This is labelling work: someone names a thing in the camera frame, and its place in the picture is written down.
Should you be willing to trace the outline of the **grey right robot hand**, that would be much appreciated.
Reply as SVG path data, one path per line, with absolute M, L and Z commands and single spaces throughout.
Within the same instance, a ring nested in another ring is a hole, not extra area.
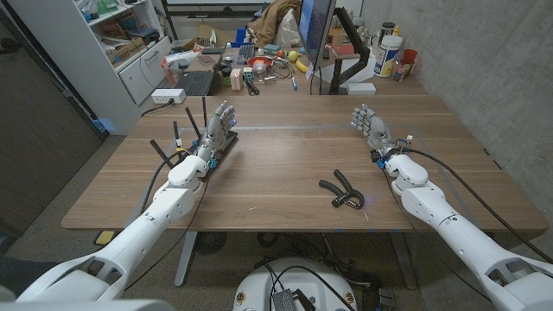
M 385 162 L 398 153 L 399 147 L 392 139 L 389 127 L 366 104 L 353 110 L 351 126 L 365 137 L 372 162 Z

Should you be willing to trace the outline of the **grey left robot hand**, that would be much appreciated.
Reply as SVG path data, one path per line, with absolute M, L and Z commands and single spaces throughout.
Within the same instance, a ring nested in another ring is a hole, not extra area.
M 194 155 L 206 162 L 219 160 L 238 135 L 232 131 L 232 127 L 236 123 L 234 106 L 224 101 L 207 120 L 207 127 L 204 129 Z

